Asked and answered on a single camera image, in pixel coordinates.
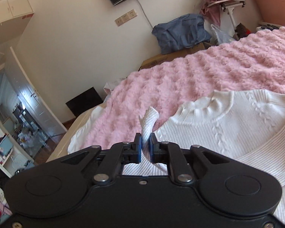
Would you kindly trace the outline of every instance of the cardboard box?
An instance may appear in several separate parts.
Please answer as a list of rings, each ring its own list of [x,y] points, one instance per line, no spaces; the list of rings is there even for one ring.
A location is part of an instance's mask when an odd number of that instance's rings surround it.
[[[142,62],[141,67],[139,68],[138,71],[140,71],[141,69],[149,69],[154,67],[155,65],[160,65],[164,62],[171,62],[172,60],[174,60],[175,58],[178,57],[185,57],[186,55],[190,55],[190,54],[194,54],[200,50],[205,50],[208,49],[209,47],[211,47],[212,45],[207,43],[207,42],[202,42],[199,43],[198,45],[195,45],[192,48],[188,48],[188,49],[183,49],[183,50],[179,50],[170,54],[166,54],[166,55],[156,55],[154,57],[151,57],[145,61]]]

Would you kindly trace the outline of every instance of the wooden floor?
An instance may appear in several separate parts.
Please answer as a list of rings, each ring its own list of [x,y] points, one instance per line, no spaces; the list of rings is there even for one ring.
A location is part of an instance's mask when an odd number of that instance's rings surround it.
[[[72,126],[74,121],[75,119],[72,119],[64,123],[67,130]],[[44,164],[48,160],[64,135],[65,134],[57,135],[47,140],[46,145],[41,148],[35,156],[35,165]]]

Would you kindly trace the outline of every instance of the cable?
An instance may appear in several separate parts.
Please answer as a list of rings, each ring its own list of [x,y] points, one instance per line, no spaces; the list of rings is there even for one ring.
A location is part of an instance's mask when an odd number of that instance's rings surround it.
[[[141,5],[141,3],[139,2],[139,0],[136,0],[137,2],[138,2],[138,4],[140,5],[140,8],[141,8],[141,10],[142,10],[142,12],[143,12],[143,14],[145,15],[145,18],[147,19],[147,21],[148,21],[148,23],[149,23],[149,25],[150,25],[150,27],[152,28],[152,30],[153,30],[153,26],[152,26],[152,24],[151,24],[151,22],[150,22],[150,20],[149,20],[149,18],[147,17],[147,15],[146,15],[146,13],[145,13],[145,11],[144,11],[144,9],[143,9],[143,6]]]

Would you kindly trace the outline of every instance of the blue cloth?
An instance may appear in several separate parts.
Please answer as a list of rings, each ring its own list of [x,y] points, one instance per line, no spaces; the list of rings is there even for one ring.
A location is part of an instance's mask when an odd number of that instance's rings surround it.
[[[211,35],[204,29],[203,16],[193,13],[158,24],[153,28],[152,34],[157,37],[162,54],[191,48],[211,39]]]

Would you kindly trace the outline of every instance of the mattress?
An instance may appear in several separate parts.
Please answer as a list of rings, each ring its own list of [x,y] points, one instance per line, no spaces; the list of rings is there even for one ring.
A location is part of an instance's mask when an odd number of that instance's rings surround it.
[[[69,128],[69,130],[67,131],[67,133],[64,135],[64,137],[62,138],[62,140],[59,142],[59,144],[57,145],[56,149],[54,150],[54,152],[51,154],[51,156],[48,158],[47,162],[55,160],[57,158],[61,158],[63,156],[66,156],[68,154],[68,147],[70,145],[71,142],[74,142],[74,140],[76,140],[76,138],[73,138],[75,135],[77,135],[77,133],[80,131],[81,133],[81,137],[83,136],[83,134],[85,134],[86,131],[84,126],[87,124],[87,122],[89,121],[89,118],[91,118],[92,115],[94,116],[98,116],[98,111],[96,112],[96,108],[97,107],[101,107],[101,108],[105,108],[105,103],[102,103],[101,105],[95,106],[89,110],[87,110],[86,112],[82,113],[72,124],[72,126]]]

